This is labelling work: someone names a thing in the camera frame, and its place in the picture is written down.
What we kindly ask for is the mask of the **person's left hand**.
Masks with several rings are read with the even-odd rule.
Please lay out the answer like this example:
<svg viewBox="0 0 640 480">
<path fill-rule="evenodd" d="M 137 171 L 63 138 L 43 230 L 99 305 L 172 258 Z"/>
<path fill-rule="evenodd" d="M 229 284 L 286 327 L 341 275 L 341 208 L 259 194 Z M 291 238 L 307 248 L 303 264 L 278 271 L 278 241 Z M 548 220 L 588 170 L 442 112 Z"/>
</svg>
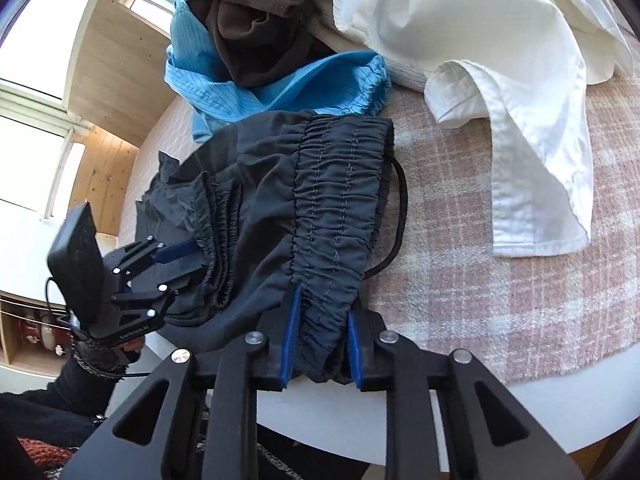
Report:
<svg viewBox="0 0 640 480">
<path fill-rule="evenodd" d="M 142 336 L 137 339 L 127 341 L 124 344 L 120 344 L 117 347 L 117 349 L 122 350 L 122 352 L 140 353 L 144 345 L 145 345 L 145 336 Z"/>
</svg>

